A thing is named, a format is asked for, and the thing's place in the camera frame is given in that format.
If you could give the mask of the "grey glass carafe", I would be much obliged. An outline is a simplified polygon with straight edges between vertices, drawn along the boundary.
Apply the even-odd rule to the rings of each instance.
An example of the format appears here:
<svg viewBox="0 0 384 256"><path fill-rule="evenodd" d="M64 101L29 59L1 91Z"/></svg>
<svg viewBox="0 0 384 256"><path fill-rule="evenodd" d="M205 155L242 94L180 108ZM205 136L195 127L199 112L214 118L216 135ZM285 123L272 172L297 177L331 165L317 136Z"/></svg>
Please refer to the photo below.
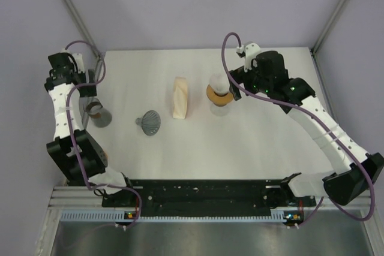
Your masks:
<svg viewBox="0 0 384 256"><path fill-rule="evenodd" d="M105 128L112 122L112 114L96 97L92 97L86 104L85 113L89 116L91 122L98 128Z"/></svg>

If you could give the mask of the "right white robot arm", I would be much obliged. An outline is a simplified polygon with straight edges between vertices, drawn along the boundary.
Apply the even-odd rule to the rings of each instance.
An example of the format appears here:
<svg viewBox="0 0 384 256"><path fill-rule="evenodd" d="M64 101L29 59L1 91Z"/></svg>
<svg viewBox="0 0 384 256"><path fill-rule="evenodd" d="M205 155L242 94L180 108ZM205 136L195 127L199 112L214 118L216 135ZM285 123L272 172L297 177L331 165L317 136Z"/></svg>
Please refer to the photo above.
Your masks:
<svg viewBox="0 0 384 256"><path fill-rule="evenodd" d="M302 78L289 77L283 55L270 50L238 48L244 65L230 71L230 91L241 99L238 86L247 95L265 94L296 121L331 163L332 170L323 173L295 173L285 178L280 190L281 201L289 206L302 197L329 197L345 206L369 189L366 177L375 182L383 169L383 156L370 154L353 141L333 120L316 97L315 91Z"/></svg>

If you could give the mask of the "white paper coffee filter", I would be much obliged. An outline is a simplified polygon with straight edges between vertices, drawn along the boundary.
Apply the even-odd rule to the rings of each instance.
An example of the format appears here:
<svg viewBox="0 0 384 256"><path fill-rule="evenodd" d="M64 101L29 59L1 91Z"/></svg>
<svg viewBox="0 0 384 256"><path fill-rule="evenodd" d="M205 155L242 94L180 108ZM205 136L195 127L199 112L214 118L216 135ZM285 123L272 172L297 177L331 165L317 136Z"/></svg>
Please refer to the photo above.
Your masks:
<svg viewBox="0 0 384 256"><path fill-rule="evenodd" d="M229 90L229 81L225 74L213 74L209 79L209 85L215 90Z"/></svg>

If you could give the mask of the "wooden dripper ring stand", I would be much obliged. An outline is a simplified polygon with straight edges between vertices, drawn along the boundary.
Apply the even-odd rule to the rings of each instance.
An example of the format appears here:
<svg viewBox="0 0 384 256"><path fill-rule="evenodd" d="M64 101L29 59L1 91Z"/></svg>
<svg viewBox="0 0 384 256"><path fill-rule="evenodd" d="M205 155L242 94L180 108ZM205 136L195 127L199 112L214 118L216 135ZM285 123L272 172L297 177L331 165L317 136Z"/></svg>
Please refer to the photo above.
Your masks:
<svg viewBox="0 0 384 256"><path fill-rule="evenodd" d="M218 107L224 107L233 101L233 95L230 92L218 95L210 85L207 85L206 96L211 103Z"/></svg>

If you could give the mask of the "orange coffee filter box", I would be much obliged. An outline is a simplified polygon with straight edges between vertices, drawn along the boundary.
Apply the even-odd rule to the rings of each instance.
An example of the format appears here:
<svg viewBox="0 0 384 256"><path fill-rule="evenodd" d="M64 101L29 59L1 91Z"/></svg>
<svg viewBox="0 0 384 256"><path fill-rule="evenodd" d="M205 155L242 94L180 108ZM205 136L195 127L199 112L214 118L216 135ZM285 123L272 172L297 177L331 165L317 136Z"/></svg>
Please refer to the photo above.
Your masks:
<svg viewBox="0 0 384 256"><path fill-rule="evenodd" d="M184 77L176 77L173 84L173 118L185 119L188 107L188 82Z"/></svg>

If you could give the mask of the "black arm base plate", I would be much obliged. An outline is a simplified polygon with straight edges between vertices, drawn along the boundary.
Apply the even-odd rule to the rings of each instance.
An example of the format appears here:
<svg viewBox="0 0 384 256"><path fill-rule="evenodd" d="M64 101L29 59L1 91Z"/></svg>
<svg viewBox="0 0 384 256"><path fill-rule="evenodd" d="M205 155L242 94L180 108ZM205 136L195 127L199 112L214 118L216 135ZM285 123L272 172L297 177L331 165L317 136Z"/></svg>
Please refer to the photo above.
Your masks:
<svg viewBox="0 0 384 256"><path fill-rule="evenodd" d="M132 180L135 192L108 195L103 207L139 208L149 217L269 216L277 207L314 207L314 197L295 197L285 180Z"/></svg>

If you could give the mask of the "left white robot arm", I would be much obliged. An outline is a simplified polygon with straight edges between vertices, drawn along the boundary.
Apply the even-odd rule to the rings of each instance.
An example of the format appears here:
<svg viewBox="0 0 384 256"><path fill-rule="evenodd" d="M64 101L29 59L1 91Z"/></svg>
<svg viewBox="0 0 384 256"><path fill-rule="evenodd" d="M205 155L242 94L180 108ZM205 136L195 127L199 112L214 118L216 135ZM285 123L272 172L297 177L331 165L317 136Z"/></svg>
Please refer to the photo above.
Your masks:
<svg viewBox="0 0 384 256"><path fill-rule="evenodd" d="M46 144L47 152L65 178L76 186L88 182L92 186L108 187L123 206L136 199L123 173L108 166L107 154L82 124L79 100L97 94L95 73L85 72L82 55L68 50L48 56L52 69L44 84L54 108L55 133Z"/></svg>

